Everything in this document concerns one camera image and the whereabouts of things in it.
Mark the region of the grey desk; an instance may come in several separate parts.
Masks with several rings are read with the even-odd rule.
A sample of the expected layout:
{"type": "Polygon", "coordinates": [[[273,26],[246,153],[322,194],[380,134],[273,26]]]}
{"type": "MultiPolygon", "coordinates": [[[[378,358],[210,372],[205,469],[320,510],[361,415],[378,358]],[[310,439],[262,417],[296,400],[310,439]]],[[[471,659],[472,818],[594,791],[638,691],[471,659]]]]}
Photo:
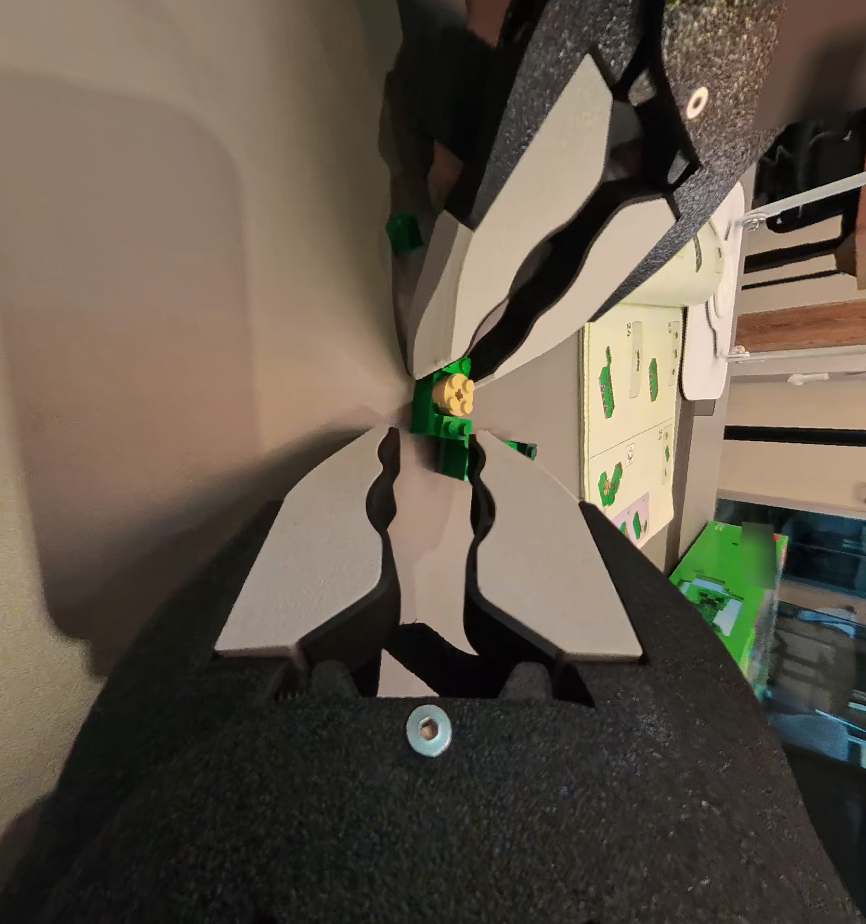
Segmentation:
{"type": "MultiPolygon", "coordinates": [[[[424,624],[378,657],[216,652],[291,489],[401,434],[400,32],[395,2],[0,2],[0,423],[66,679],[103,677],[48,732],[60,643],[0,629],[38,662],[1,703],[39,721],[12,782],[49,776],[2,833],[0,922],[715,919],[665,907],[700,842],[655,792],[671,749],[646,768],[673,725],[654,631],[711,639],[598,511],[640,660],[473,657],[429,700],[439,756],[408,739],[422,699],[376,695],[395,642],[451,652],[424,624]]],[[[454,576],[409,607],[456,617],[473,531],[396,480],[401,613],[411,528],[454,576]]]]}

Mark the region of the wooden shelf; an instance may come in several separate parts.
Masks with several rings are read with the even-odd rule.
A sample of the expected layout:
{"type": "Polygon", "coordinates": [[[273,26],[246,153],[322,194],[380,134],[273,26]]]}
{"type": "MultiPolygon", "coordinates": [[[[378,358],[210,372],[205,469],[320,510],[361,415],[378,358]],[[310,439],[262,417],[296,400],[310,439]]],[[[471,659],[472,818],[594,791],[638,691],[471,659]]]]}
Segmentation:
{"type": "Polygon", "coordinates": [[[743,314],[735,344],[750,353],[866,346],[866,299],[743,314]]]}

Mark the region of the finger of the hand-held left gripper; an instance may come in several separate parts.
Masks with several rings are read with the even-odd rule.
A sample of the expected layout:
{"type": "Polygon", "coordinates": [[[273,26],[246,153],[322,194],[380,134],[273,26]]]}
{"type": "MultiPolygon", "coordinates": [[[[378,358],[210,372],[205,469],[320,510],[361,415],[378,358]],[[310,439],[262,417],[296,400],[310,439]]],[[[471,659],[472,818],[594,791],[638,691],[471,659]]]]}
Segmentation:
{"type": "Polygon", "coordinates": [[[542,265],[473,347],[476,382],[537,359],[583,328],[676,224],[667,195],[595,195],[551,238],[542,265]]]}
{"type": "Polygon", "coordinates": [[[613,97],[587,54],[551,106],[476,228],[437,217],[409,308],[409,373],[422,379],[496,346],[509,332],[509,303],[536,256],[599,185],[613,97]]]}

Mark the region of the white round stand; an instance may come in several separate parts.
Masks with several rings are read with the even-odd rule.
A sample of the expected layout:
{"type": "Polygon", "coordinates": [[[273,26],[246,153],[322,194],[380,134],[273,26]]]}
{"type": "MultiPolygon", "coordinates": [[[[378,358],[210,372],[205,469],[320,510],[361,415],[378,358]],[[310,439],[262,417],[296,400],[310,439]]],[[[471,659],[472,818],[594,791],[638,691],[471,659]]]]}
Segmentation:
{"type": "Polygon", "coordinates": [[[745,193],[737,183],[693,239],[700,266],[686,308],[681,391],[690,401],[719,398],[727,381],[741,274],[745,193]]]}

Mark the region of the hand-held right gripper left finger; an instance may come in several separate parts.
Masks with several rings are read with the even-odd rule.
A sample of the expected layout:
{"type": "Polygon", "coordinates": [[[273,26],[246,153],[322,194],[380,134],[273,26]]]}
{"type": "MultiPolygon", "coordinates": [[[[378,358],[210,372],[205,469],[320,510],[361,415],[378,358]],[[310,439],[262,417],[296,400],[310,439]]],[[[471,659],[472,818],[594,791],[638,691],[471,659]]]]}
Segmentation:
{"type": "Polygon", "coordinates": [[[378,657],[399,623],[388,534],[401,434],[377,427],[287,494],[216,643],[225,656],[378,657]]]}

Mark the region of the brick instruction booklet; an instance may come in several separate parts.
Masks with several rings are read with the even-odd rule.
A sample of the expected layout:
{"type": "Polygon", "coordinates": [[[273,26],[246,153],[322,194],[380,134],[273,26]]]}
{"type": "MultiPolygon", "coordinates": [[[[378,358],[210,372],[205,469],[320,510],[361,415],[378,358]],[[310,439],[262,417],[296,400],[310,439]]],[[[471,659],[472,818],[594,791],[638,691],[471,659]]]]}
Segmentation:
{"type": "Polygon", "coordinates": [[[724,243],[708,221],[580,334],[581,498],[637,547],[673,516],[684,313],[716,292],[724,270],[724,243]]]}

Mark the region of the glass cabinet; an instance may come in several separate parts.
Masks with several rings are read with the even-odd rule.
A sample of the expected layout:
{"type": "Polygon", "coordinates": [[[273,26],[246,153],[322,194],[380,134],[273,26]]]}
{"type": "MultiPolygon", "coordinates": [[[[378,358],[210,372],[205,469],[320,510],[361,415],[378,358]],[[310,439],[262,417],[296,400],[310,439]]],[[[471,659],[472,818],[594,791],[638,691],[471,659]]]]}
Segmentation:
{"type": "Polygon", "coordinates": [[[719,499],[787,539],[765,704],[784,745],[866,770],[866,518],[719,499]]]}

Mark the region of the dark wooden chair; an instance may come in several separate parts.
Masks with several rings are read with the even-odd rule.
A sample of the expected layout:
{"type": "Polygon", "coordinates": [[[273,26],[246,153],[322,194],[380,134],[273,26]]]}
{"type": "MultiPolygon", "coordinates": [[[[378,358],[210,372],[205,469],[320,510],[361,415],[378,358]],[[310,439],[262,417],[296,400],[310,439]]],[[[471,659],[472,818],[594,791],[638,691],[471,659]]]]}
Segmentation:
{"type": "MultiPolygon", "coordinates": [[[[753,207],[866,171],[866,108],[798,122],[762,156],[753,207]]],[[[866,292],[866,185],[787,205],[749,233],[743,287],[843,279],[866,292]]]]}

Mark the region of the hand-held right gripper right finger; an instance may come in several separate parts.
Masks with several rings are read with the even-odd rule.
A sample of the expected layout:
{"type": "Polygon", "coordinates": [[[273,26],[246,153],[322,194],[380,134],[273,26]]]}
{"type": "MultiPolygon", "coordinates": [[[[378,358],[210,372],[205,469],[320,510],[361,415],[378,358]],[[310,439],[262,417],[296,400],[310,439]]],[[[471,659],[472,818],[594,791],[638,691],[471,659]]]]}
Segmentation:
{"type": "Polygon", "coordinates": [[[478,653],[636,662],[643,649],[578,501],[494,434],[470,446],[465,632],[478,653]]]}

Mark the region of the small green brick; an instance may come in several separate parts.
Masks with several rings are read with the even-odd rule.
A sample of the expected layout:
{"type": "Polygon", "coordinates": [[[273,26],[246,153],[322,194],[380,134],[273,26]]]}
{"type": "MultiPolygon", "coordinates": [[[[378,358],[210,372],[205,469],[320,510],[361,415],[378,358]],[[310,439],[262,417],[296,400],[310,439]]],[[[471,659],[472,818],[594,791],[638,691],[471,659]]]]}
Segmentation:
{"type": "Polygon", "coordinates": [[[385,225],[392,253],[406,256],[424,248],[425,240],[415,214],[392,212],[385,225]]]}

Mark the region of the green printed box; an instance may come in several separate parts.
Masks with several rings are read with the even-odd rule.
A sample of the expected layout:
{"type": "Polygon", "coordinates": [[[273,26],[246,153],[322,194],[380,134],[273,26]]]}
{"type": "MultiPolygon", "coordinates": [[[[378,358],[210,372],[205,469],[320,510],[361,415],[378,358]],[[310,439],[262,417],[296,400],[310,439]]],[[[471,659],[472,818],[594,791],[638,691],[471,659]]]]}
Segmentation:
{"type": "Polygon", "coordinates": [[[755,697],[768,686],[788,538],[762,524],[709,522],[670,581],[700,612],[755,697]]]}

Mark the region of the pale cabinet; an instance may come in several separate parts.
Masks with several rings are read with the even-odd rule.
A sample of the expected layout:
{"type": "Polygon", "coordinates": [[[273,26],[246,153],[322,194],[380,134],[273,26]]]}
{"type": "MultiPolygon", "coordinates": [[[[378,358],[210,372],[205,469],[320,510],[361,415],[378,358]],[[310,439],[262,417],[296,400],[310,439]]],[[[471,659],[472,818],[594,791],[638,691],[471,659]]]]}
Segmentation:
{"type": "Polygon", "coordinates": [[[718,494],[866,518],[866,348],[731,365],[718,494]]]}

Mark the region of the green and tan brick assembly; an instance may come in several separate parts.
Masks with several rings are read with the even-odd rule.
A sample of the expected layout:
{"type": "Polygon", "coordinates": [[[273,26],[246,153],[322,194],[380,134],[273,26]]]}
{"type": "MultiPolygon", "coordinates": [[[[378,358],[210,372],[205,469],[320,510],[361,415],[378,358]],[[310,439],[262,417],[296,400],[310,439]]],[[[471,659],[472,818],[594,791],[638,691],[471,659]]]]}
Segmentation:
{"type": "Polygon", "coordinates": [[[439,473],[468,479],[473,396],[469,357],[458,359],[414,384],[410,432],[437,446],[439,473]]]}

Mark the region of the clear plastic rod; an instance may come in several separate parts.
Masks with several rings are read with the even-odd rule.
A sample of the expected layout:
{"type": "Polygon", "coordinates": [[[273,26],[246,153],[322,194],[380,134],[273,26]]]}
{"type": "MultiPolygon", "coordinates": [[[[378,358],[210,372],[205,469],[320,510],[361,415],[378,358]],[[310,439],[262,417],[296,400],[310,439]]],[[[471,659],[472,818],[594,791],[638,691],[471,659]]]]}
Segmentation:
{"type": "Polygon", "coordinates": [[[753,228],[762,225],[768,218],[774,215],[781,214],[791,209],[798,209],[802,206],[820,202],[850,191],[860,190],[865,186],[866,170],[808,191],[802,191],[792,196],[763,204],[743,214],[736,220],[735,225],[743,228],[753,228]]]}

